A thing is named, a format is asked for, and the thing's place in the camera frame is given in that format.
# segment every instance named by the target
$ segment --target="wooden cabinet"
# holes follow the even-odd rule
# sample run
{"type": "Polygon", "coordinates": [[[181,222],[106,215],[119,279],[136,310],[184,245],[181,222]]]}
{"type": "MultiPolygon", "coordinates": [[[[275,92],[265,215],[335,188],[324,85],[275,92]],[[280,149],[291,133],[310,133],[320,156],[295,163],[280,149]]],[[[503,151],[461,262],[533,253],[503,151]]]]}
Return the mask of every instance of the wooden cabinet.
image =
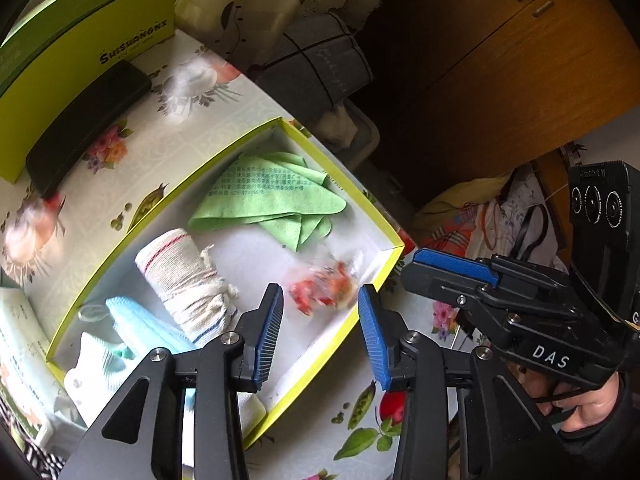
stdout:
{"type": "MultiPolygon", "coordinates": [[[[412,63],[410,74],[422,79],[420,62],[412,63]]],[[[383,104],[366,102],[358,100],[367,114],[383,115],[383,104]]],[[[457,182],[550,152],[639,102],[640,51],[608,0],[531,0],[428,88],[385,109],[394,113],[379,124],[374,162],[421,206],[457,182]]]]}
{"type": "Polygon", "coordinates": [[[386,0],[358,35],[376,80],[356,99],[385,123],[531,1],[386,0]]]}

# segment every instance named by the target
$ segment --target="blue cloth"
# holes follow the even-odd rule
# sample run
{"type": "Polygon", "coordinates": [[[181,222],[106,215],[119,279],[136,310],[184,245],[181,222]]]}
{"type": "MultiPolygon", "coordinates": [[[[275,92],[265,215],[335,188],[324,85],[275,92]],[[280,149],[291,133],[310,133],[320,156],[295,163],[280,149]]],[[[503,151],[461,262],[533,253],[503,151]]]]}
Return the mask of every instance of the blue cloth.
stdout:
{"type": "MultiPolygon", "coordinates": [[[[131,298],[109,298],[106,306],[113,317],[113,329],[137,358],[142,359],[158,347],[164,347],[174,355],[197,348],[184,332],[159,320],[131,298]]],[[[194,391],[187,390],[187,409],[193,407],[194,391]]]]}

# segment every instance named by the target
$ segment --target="red candy wrapper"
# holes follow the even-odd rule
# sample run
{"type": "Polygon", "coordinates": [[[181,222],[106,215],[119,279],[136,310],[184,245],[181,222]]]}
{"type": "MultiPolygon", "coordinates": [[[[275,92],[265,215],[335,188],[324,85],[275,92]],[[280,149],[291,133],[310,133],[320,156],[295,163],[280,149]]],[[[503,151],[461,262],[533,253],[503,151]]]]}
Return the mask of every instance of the red candy wrapper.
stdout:
{"type": "Polygon", "coordinates": [[[306,316],[318,308],[347,308],[358,292],[353,262],[329,257],[320,265],[297,269],[293,275],[287,290],[296,308],[306,316]]]}

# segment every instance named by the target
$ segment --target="green leaf print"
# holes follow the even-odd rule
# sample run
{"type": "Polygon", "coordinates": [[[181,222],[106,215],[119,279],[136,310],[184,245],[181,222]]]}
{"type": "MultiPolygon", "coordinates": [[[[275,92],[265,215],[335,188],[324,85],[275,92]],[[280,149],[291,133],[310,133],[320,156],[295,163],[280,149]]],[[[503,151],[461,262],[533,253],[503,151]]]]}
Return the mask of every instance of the green leaf print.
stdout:
{"type": "Polygon", "coordinates": [[[386,434],[387,431],[391,430],[392,424],[393,424],[393,421],[391,417],[388,416],[385,420],[382,421],[382,424],[380,424],[380,431],[386,434]]]}
{"type": "Polygon", "coordinates": [[[389,451],[394,440],[390,436],[381,435],[376,443],[378,451],[389,451]]]}
{"type": "Polygon", "coordinates": [[[402,433],[402,422],[398,422],[395,426],[392,426],[388,431],[383,431],[387,436],[400,436],[402,433]]]}
{"type": "Polygon", "coordinates": [[[379,433],[375,428],[358,428],[351,433],[335,454],[334,460],[356,456],[373,444],[379,433]]]}

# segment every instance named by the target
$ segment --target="green cloth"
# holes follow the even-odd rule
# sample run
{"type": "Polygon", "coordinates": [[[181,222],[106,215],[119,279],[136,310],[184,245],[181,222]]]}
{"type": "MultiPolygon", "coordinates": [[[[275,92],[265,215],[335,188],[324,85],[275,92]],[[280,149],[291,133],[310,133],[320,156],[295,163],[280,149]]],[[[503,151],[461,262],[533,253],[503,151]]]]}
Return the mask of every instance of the green cloth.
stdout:
{"type": "Polygon", "coordinates": [[[327,215],[346,202],[323,187],[326,174],[286,152],[241,155],[223,173],[191,217],[197,232],[259,223],[293,251],[331,231],[327,215]]]}

